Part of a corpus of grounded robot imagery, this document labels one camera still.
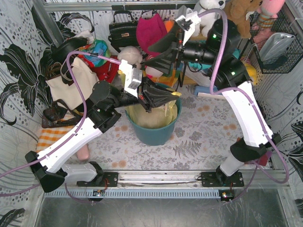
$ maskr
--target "plastic bucket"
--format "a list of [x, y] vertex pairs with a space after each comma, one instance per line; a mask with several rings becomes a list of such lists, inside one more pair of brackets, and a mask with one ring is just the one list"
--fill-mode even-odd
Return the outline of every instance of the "plastic bucket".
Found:
[[182, 109], [182, 105], [181, 105], [181, 100], [180, 98], [176, 101], [176, 106], [178, 108], [178, 115], [176, 117], [176, 119], [171, 122], [169, 125], [163, 127], [163, 128], [159, 128], [159, 129], [146, 129], [146, 128], [142, 128], [141, 126], [135, 124], [131, 118], [129, 117], [129, 115], [126, 113], [126, 116], [128, 118], [128, 120], [131, 122], [131, 124], [133, 125], [134, 128], [134, 132], [136, 133], [136, 136], [138, 137], [138, 139], [150, 146], [159, 146], [159, 145], [163, 145], [165, 144], [171, 137], [174, 128], [175, 128], [175, 123], [178, 120], [180, 113], [181, 113], [181, 109]]

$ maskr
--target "white bracket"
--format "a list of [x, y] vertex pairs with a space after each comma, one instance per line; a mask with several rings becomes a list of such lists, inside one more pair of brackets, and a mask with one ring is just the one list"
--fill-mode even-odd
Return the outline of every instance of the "white bracket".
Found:
[[[53, 149], [61, 145], [67, 138], [72, 134], [75, 134], [75, 130], [78, 128], [80, 123], [78, 123], [72, 130], [66, 133], [61, 139], [55, 142], [53, 145], [49, 146], [45, 150], [38, 153], [38, 159], [41, 159]], [[87, 144], [92, 139], [100, 136], [102, 132], [97, 128], [94, 128], [94, 123], [90, 118], [86, 118], [81, 129], [75, 134], [67, 143], [60, 147], [46, 159], [42, 160], [40, 164], [47, 167], [47, 172], [56, 173], [62, 165], [80, 148]]]
[[133, 66], [128, 64], [126, 60], [121, 60], [121, 64], [119, 65], [119, 70], [121, 70], [125, 74], [125, 85], [124, 91], [130, 93], [131, 95], [138, 98], [137, 87], [134, 89], [131, 83], [133, 81]]
[[78, 181], [92, 181], [97, 172], [95, 167], [91, 163], [79, 164], [79, 165], [62, 165], [62, 170], [67, 173], [64, 178], [64, 183], [75, 185]]
[[[256, 99], [252, 92], [251, 83], [248, 81], [244, 82], [241, 85], [239, 85], [238, 88], [245, 91], [249, 95], [249, 97], [252, 99], [252, 101], [254, 102], [254, 104], [261, 116], [262, 122], [265, 125], [268, 136], [270, 138], [272, 138], [273, 132], [270, 130], [270, 128], [266, 124], [266, 122], [261, 114], [261, 111], [259, 110]], [[247, 100], [247, 98], [240, 91], [233, 91], [233, 90], [224, 91], [224, 92], [222, 92], [222, 95], [229, 102], [229, 104], [232, 107], [232, 110], [234, 111], [234, 113], [237, 117], [237, 120], [238, 120], [238, 122], [241, 126], [241, 129], [242, 129], [242, 132], [243, 132], [243, 137], [244, 137], [245, 143], [252, 147], [259, 147], [260, 144], [266, 144], [268, 142], [268, 140], [265, 137], [261, 124], [258, 120], [258, 117], [257, 117], [252, 105]]]
[[186, 14], [186, 17], [184, 15], [179, 16], [176, 19], [176, 22], [181, 25], [181, 21], [190, 21], [192, 22], [192, 24], [189, 26], [188, 30], [184, 30], [184, 39], [183, 39], [183, 45], [186, 44], [186, 42], [190, 39], [190, 37], [193, 35], [193, 33], [195, 32], [195, 27], [197, 24], [199, 24], [201, 22], [201, 18], [198, 17], [198, 12], [192, 12], [192, 13], [188, 13]]

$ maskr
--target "white stuffed toy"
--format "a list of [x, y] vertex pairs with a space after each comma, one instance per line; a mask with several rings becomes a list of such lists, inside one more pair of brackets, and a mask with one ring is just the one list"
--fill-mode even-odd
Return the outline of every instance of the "white stuffed toy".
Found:
[[[208, 10], [208, 9], [224, 9], [225, 0], [199, 0], [194, 7], [194, 11], [198, 14]], [[207, 37], [209, 30], [212, 28], [214, 22], [219, 19], [220, 15], [218, 13], [209, 13], [201, 18], [201, 22], [196, 25], [195, 32], [192, 36], [198, 36], [200, 34], [200, 26], [203, 26], [201, 34]]]
[[118, 60], [126, 60], [128, 64], [136, 65], [137, 68], [141, 68], [141, 62], [143, 60], [140, 51], [134, 46], [127, 46], [118, 54]]

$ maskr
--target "cable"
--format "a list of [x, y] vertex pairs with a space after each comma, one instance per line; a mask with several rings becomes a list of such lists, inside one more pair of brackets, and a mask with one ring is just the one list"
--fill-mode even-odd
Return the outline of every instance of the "cable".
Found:
[[90, 204], [94, 204], [95, 202], [94, 201], [85, 201], [85, 200], [79, 200], [78, 198], [72, 196], [72, 194], [67, 190], [67, 184], [65, 183], [65, 190], [66, 190], [66, 193], [68, 194], [68, 196], [77, 201], [77, 202], [82, 202], [82, 203], [90, 203]]
[[191, 72], [199, 72], [199, 71], [201, 71], [202, 70], [202, 64], [200, 64], [200, 68], [197, 68], [197, 71], [194, 71], [194, 70], [192, 70], [191, 68], [190, 68], [190, 66], [189, 66], [189, 63], [187, 63], [187, 66], [188, 66], [188, 68], [189, 68], [189, 71], [191, 71]]
[[[9, 171], [6, 171], [5, 173], [0, 174], [0, 178], [6, 176], [6, 175], [8, 175], [8, 174], [11, 174], [11, 173], [13, 173], [13, 172], [15, 172], [15, 171], [17, 171], [17, 170], [19, 170], [19, 169], [23, 169], [23, 168], [32, 166], [32, 165], [34, 165], [34, 164], [37, 164], [37, 163], [41, 162], [42, 160], [46, 159], [48, 156], [52, 155], [55, 151], [57, 151], [57, 150], [58, 150], [59, 148], [61, 148], [64, 144], [66, 144], [66, 143], [67, 143], [74, 135], [76, 135], [77, 132], [81, 129], [81, 126], [83, 125], [83, 123], [84, 123], [84, 121], [85, 121], [85, 118], [86, 118], [86, 115], [87, 115], [87, 106], [86, 106], [86, 102], [85, 102], [84, 95], [83, 95], [83, 93], [81, 92], [80, 86], [79, 86], [79, 84], [78, 84], [78, 82], [77, 82], [77, 80], [76, 80], [76, 78], [75, 78], [75, 76], [74, 76], [74, 74], [73, 74], [73, 72], [72, 72], [72, 70], [71, 70], [71, 64], [70, 64], [70, 61], [69, 61], [69, 60], [70, 60], [70, 57], [71, 57], [73, 54], [82, 54], [82, 55], [88, 55], [88, 56], [91, 55], [91, 54], [90, 54], [90, 53], [86, 53], [86, 52], [81, 52], [81, 51], [72, 51], [72, 52], [70, 52], [70, 53], [67, 55], [67, 57], [66, 57], [66, 60], [67, 60], [67, 61], [66, 61], [66, 64], [67, 64], [68, 70], [69, 70], [70, 73], [71, 73], [71, 77], [72, 77], [72, 79], [73, 79], [73, 81], [74, 81], [74, 84], [75, 84], [75, 86], [76, 86], [76, 88], [77, 88], [79, 94], [80, 94], [80, 97], [81, 97], [81, 99], [82, 99], [82, 101], [83, 101], [83, 106], [84, 106], [84, 113], [83, 113], [83, 117], [82, 117], [82, 119], [81, 119], [81, 121], [80, 121], [79, 126], [78, 126], [77, 129], [75, 130], [74, 134], [72, 134], [70, 137], [68, 137], [62, 144], [60, 144], [59, 146], [57, 146], [56, 148], [54, 148], [54, 149], [53, 149], [51, 152], [49, 152], [47, 155], [43, 156], [42, 158], [40, 158], [40, 159], [38, 159], [38, 160], [36, 160], [36, 161], [30, 162], [30, 163], [24, 164], [24, 165], [22, 165], [22, 166], [13, 168], [13, 169], [11, 169], [11, 170], [9, 170]], [[110, 61], [110, 62], [115, 63], [115, 64], [118, 64], [118, 65], [121, 64], [121, 62], [120, 62], [119, 60], [116, 60], [116, 59], [113, 59], [113, 58], [107, 58], [107, 57], [100, 56], [100, 55], [98, 55], [98, 56], [94, 55], [94, 56], [95, 56], [95, 57], [98, 57], [98, 58], [101, 58], [101, 59], [104, 59], [104, 60], [107, 60], [107, 61]], [[15, 193], [13, 193], [13, 194], [15, 195], [15, 194], [20, 194], [20, 193], [26, 192], [26, 191], [28, 191], [28, 190], [31, 190], [31, 189], [37, 187], [37, 186], [38, 186], [38, 185], [36, 184], [36, 185], [33, 185], [33, 186], [31, 186], [31, 187], [29, 187], [29, 188], [27, 188], [27, 189], [25, 189], [25, 190], [22, 190], [22, 191], [19, 191], [19, 192], [15, 192]], [[0, 194], [0, 197], [5, 197], [5, 196], [12, 196], [12, 195], [11, 195], [11, 194]]]
[[7, 197], [7, 196], [19, 195], [19, 194], [22, 194], [22, 193], [24, 193], [24, 192], [27, 192], [27, 191], [29, 191], [29, 190], [31, 190], [31, 189], [33, 189], [33, 188], [36, 188], [36, 187], [38, 187], [38, 186], [40, 186], [40, 184], [34, 184], [33, 186], [31, 186], [31, 187], [29, 187], [29, 188], [26, 188], [26, 189], [24, 189], [24, 190], [22, 190], [22, 191], [19, 191], [19, 192], [14, 192], [14, 193], [9, 193], [9, 194], [0, 194], [0, 197]]
[[254, 104], [254, 102], [252, 101], [252, 99], [249, 97], [249, 95], [246, 94], [245, 91], [243, 91], [242, 89], [239, 89], [237, 87], [228, 87], [228, 88], [224, 88], [224, 89], [221, 89], [217, 92], [214, 92], [214, 82], [215, 82], [215, 79], [216, 79], [216, 76], [217, 76], [217, 73], [218, 73], [218, 70], [219, 70], [219, 66], [220, 66], [220, 63], [221, 63], [221, 60], [222, 60], [222, 57], [223, 57], [223, 52], [224, 52], [224, 48], [225, 48], [225, 44], [226, 44], [226, 39], [227, 39], [227, 16], [225, 14], [225, 12], [221, 9], [210, 9], [210, 10], [207, 10], [203, 13], [200, 13], [198, 14], [199, 17], [202, 17], [206, 14], [209, 14], [209, 13], [220, 13], [221, 14], [221, 17], [222, 17], [222, 20], [223, 20], [223, 33], [222, 33], [222, 40], [221, 40], [221, 44], [220, 44], [220, 49], [219, 49], [219, 52], [218, 52], [218, 55], [217, 55], [217, 61], [214, 65], [214, 70], [213, 70], [213, 73], [212, 73], [212, 77], [211, 77], [211, 83], [210, 83], [210, 94], [211, 95], [217, 95], [219, 93], [222, 93], [224, 91], [231, 91], [231, 90], [234, 90], [234, 91], [239, 91], [241, 92], [249, 101], [250, 105], [252, 106], [253, 110], [255, 111], [256, 115], [257, 115], [257, 118], [261, 124], [261, 127], [262, 127], [262, 130], [264, 132], [264, 135], [266, 136], [266, 139], [268, 140], [268, 142], [270, 143], [270, 145], [275, 149], [275, 151], [277, 152], [279, 158], [281, 159], [282, 163], [283, 163], [283, 167], [284, 167], [284, 170], [285, 170], [285, 179], [283, 181], [278, 181], [277, 179], [273, 178], [272, 176], [270, 176], [269, 174], [266, 173], [266, 175], [271, 179], [273, 180], [274, 182], [277, 182], [277, 183], [286, 183], [289, 179], [289, 170], [288, 170], [288, 167], [287, 167], [287, 164], [286, 162], [284, 161], [283, 157], [282, 157], [282, 154], [281, 152], [279, 151], [279, 149], [276, 147], [276, 145], [273, 143], [273, 141], [271, 140], [271, 138], [268, 136], [268, 133], [266, 131], [266, 128], [265, 128], [265, 125], [262, 121], [262, 118], [261, 118], [261, 115], [259, 114], [258, 112], [258, 109], [257, 109], [257, 105]]

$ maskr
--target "metal rail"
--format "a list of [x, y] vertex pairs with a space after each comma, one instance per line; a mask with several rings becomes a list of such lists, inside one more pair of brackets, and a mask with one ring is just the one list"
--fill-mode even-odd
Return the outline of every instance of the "metal rail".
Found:
[[197, 0], [174, 1], [104, 1], [104, 2], [62, 2], [44, 3], [47, 12], [84, 12], [105, 10], [149, 10], [149, 9], [178, 9], [182, 5], [193, 7]]

